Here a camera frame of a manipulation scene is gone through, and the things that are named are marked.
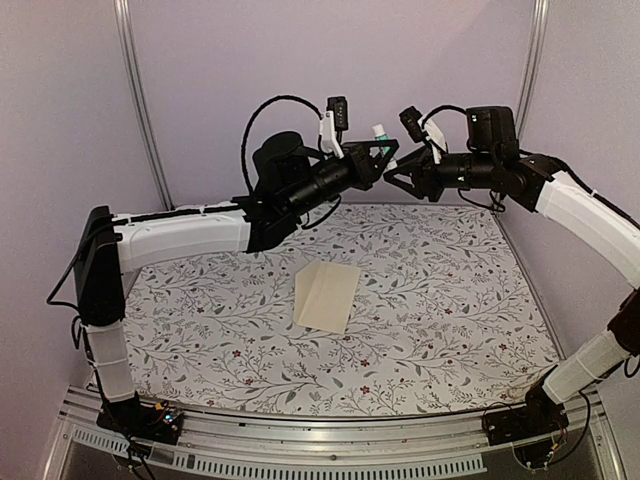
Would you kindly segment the cream paper envelope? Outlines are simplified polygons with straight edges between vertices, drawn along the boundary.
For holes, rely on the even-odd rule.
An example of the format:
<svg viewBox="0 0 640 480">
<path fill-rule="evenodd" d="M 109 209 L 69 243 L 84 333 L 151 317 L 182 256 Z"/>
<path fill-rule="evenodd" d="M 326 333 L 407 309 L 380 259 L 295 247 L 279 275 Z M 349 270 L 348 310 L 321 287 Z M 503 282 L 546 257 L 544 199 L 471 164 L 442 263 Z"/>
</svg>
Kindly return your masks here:
<svg viewBox="0 0 640 480">
<path fill-rule="evenodd" d="M 314 260 L 295 275 L 293 321 L 328 333 L 346 330 L 361 269 Z"/>
</svg>

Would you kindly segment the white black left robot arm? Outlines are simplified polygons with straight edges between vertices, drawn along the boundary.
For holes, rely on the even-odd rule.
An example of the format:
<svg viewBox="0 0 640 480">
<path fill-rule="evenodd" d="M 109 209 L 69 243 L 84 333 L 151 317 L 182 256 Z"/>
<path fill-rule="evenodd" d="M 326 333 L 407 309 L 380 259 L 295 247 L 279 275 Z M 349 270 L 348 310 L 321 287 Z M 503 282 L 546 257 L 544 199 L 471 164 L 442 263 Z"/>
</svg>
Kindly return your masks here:
<svg viewBox="0 0 640 480">
<path fill-rule="evenodd" d="M 253 154 L 253 193 L 228 203 L 142 215 L 94 208 L 70 262 L 88 361 L 111 419 L 128 434 L 148 426 L 136 395 L 122 321 L 125 273 L 170 260 L 223 252 L 256 253 L 279 246 L 302 217 L 350 189 L 377 182 L 399 148 L 395 139 L 342 144 L 339 155 L 307 147 L 294 131 L 277 133 Z"/>
</svg>

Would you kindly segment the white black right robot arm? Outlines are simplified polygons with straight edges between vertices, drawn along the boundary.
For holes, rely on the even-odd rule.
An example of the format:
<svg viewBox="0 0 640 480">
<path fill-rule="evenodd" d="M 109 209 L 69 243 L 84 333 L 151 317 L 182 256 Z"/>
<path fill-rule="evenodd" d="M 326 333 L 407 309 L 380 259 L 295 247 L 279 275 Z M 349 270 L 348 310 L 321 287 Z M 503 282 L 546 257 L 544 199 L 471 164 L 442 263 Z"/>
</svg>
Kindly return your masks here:
<svg viewBox="0 0 640 480">
<path fill-rule="evenodd" d="M 521 147 L 507 106 L 459 108 L 466 121 L 466 149 L 450 151 L 434 122 L 448 109 L 442 105 L 423 114 L 410 106 L 400 113 L 401 124 L 419 147 L 397 160 L 386 181 L 430 202 L 447 190 L 486 190 L 508 198 L 572 236 L 572 245 L 588 260 L 583 272 L 602 266 L 602 279 L 629 290 L 607 326 L 528 392 L 530 404 L 518 412 L 517 427 L 524 435 L 537 436 L 554 422 L 554 405 L 639 354 L 639 224 L 565 161 Z"/>
</svg>

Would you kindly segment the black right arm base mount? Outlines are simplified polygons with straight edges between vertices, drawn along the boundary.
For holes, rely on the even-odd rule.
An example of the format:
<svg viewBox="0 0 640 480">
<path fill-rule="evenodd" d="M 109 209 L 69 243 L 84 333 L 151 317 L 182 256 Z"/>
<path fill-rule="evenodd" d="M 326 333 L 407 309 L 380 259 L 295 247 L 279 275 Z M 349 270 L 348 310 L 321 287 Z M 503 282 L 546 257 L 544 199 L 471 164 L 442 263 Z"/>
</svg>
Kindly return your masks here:
<svg viewBox="0 0 640 480">
<path fill-rule="evenodd" d="M 489 444 L 511 444 L 515 459 L 528 470 L 549 467 L 568 435 L 564 405 L 535 389 L 525 395 L 523 405 L 503 406 L 503 410 L 483 412 L 481 425 Z"/>
</svg>

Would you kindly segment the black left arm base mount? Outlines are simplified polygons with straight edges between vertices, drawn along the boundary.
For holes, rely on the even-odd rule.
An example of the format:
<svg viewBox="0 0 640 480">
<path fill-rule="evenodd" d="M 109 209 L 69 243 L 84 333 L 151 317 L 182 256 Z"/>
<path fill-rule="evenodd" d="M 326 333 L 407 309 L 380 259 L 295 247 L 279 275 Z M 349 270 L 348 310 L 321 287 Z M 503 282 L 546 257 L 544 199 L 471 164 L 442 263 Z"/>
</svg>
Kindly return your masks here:
<svg viewBox="0 0 640 480">
<path fill-rule="evenodd" d="M 98 427 L 120 433 L 126 438 L 137 438 L 157 443 L 176 445 L 182 432 L 183 411 L 161 402 L 145 405 L 139 395 L 111 402 L 102 400 L 96 424 Z"/>
</svg>

